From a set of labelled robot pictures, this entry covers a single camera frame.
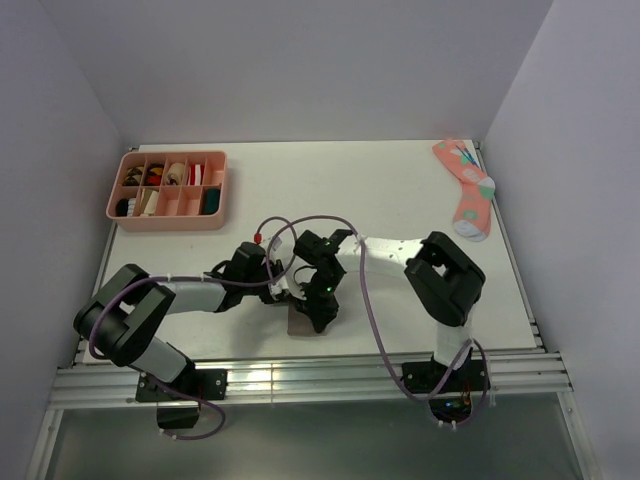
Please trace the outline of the taupe sock red striped cuff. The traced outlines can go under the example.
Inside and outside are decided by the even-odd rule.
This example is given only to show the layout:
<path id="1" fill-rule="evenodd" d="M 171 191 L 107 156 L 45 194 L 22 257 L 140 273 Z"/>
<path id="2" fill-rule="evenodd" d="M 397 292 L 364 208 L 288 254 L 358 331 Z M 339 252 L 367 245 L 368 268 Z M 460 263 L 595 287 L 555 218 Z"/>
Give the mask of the taupe sock red striped cuff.
<path id="1" fill-rule="evenodd" d="M 325 315 L 311 313 L 302 304 L 292 302 L 288 306 L 287 334 L 290 337 L 323 335 L 329 323 Z"/>

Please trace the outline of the dark green patterned sock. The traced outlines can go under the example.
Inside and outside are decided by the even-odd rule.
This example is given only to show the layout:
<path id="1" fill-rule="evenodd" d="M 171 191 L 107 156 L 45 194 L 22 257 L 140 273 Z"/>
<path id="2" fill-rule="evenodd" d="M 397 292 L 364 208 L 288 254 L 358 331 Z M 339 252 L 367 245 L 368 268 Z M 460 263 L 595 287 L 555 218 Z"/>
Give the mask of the dark green patterned sock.
<path id="1" fill-rule="evenodd" d="M 218 212 L 221 203 L 221 189 L 208 188 L 203 191 L 201 205 L 202 215 L 214 215 Z"/>

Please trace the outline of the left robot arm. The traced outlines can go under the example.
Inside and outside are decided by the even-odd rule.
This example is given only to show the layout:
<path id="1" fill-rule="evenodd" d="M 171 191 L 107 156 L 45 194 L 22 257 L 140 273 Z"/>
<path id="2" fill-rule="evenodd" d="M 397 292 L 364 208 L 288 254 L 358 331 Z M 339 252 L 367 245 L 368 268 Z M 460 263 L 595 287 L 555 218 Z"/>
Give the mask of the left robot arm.
<path id="1" fill-rule="evenodd" d="M 285 271 L 280 260 L 268 260 L 265 250 L 250 242 L 198 276 L 151 276 L 126 264 L 78 311 L 73 327 L 96 358 L 149 374 L 170 398 L 183 399 L 195 386 L 193 361 L 157 338 L 165 317 L 226 312 L 246 296 L 277 303 L 284 289 L 271 281 Z"/>

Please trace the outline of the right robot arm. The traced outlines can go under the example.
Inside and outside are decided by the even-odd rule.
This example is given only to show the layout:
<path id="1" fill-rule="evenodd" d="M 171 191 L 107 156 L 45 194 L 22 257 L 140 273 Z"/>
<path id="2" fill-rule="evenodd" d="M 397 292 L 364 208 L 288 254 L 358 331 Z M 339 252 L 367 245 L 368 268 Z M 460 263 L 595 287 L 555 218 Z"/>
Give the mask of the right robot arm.
<path id="1" fill-rule="evenodd" d="M 337 317 L 336 291 L 346 274 L 357 273 L 362 280 L 368 273 L 405 279 L 436 322 L 435 383 L 452 390 L 466 379 L 465 362 L 472 351 L 467 324 L 486 276 L 449 236 L 434 231 L 425 239 L 390 240 L 338 229 L 325 238 L 306 230 L 294 254 L 314 271 L 293 305 L 315 333 Z"/>

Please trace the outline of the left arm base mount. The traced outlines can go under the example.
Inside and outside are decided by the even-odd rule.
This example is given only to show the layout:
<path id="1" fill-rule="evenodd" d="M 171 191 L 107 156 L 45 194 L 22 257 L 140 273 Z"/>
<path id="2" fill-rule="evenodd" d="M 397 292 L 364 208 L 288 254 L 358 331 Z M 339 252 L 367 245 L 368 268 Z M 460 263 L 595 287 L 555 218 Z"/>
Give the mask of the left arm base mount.
<path id="1" fill-rule="evenodd" d="M 216 401 L 225 399 L 227 380 L 226 369 L 189 368 L 171 383 L 140 373 L 135 401 L 156 405 L 156 424 L 162 434 L 184 441 L 209 438 L 226 423 L 226 413 Z M 217 415 L 218 424 L 208 432 L 191 433 L 207 412 Z"/>

